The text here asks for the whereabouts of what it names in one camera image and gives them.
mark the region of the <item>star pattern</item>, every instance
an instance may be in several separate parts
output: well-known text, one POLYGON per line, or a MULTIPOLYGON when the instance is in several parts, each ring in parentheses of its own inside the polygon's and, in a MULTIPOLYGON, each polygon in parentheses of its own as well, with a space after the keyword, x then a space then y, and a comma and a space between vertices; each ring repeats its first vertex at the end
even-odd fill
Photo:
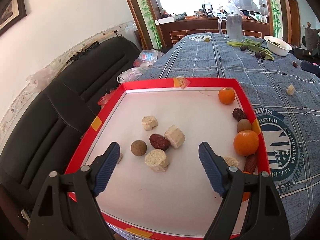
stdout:
POLYGON ((278 163, 278 167, 285 166, 290 157, 291 150, 285 150, 285 151, 275 151, 275 157, 276 157, 276 162, 278 163))

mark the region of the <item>black leather sofa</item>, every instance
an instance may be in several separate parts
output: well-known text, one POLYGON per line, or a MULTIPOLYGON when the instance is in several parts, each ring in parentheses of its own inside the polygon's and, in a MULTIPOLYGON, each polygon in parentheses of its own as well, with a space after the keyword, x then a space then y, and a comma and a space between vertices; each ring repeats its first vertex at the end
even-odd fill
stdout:
POLYGON ((100 111, 97 102, 118 86, 116 77, 132 68, 139 53, 125 38, 106 40, 72 62, 33 100, 0 155, 0 206, 31 213, 46 176, 65 171, 100 111))

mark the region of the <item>printed logo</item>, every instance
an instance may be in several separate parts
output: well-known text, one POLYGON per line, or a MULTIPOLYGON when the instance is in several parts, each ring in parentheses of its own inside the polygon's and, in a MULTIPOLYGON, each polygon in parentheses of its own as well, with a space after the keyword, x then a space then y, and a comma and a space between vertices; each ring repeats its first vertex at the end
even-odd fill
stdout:
POLYGON ((298 145, 293 133, 280 119, 258 117, 265 141, 273 181, 288 178, 297 165, 298 145))
POLYGON ((198 35, 189 37, 189 39, 193 41, 205 41, 206 38, 211 39, 211 36, 206 34, 202 34, 202 35, 198 34, 198 35))
POLYGON ((268 154, 271 176, 284 193, 296 184, 304 167, 301 144, 283 122, 284 116, 265 107, 254 108, 268 154))

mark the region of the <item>bamboo decal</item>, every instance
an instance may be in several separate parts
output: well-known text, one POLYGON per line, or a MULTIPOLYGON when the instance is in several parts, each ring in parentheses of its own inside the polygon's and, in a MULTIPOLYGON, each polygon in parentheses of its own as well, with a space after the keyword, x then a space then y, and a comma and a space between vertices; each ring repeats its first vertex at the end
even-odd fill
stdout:
POLYGON ((277 2, 278 0, 270 0, 272 15, 273 15, 273 36, 279 38, 279 34, 282 29, 282 25, 280 22, 281 12, 279 10, 280 4, 277 2))
POLYGON ((152 14, 150 12, 150 8, 149 8, 147 0, 141 0, 140 7, 141 7, 143 17, 145 18, 145 22, 147 24, 147 27, 148 27, 149 31, 153 34, 152 41, 155 42, 158 47, 155 49, 162 48, 160 37, 159 37, 158 31, 156 29, 155 22, 152 19, 152 14))

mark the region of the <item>red tray rim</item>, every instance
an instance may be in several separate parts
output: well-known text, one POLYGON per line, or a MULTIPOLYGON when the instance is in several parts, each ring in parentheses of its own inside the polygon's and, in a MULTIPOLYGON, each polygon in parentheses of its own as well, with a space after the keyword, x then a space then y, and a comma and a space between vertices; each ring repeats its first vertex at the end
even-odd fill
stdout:
MULTIPOLYGON (((256 123, 259 126, 259 123, 256 119, 255 113, 249 103, 249 100, 242 90, 240 84, 236 79, 228 79, 228 78, 187 78, 190 81, 188 87, 231 87, 235 90, 243 111, 247 115, 247 119, 253 124, 256 123)), ((114 106, 117 104, 119 99, 122 97, 123 93, 127 90, 137 90, 137 89, 155 89, 155 88, 173 88, 178 87, 177 82, 175 82, 174 78, 169 79, 151 79, 151 80, 142 80, 142 81, 133 81, 121 84, 112 94, 109 101, 106 103, 104 108, 99 112, 95 120, 92 122, 91 126, 88 128, 86 133, 84 134, 83 139, 78 145, 75 153, 73 154, 70 163, 66 169, 65 174, 76 172, 84 158, 86 157, 92 143, 94 142, 96 136, 98 135, 102 124, 108 118, 109 114, 112 112, 114 106), (98 120, 99 125, 96 127, 95 121, 98 120)), ((260 144, 257 150, 258 155, 258 172, 267 171, 270 174, 268 155, 266 151, 266 147, 264 144, 264 139, 262 132, 259 132, 260 144)), ((76 196, 74 193, 70 193, 69 196, 76 200, 76 196)), ((154 240, 199 240, 202 237, 182 237, 182 236, 172 236, 157 232, 148 231, 146 229, 141 229, 120 220, 117 220, 111 216, 106 215, 102 212, 103 218, 110 224, 123 229, 129 233, 135 232, 135 234, 140 235, 144 238, 150 238, 154 240)))

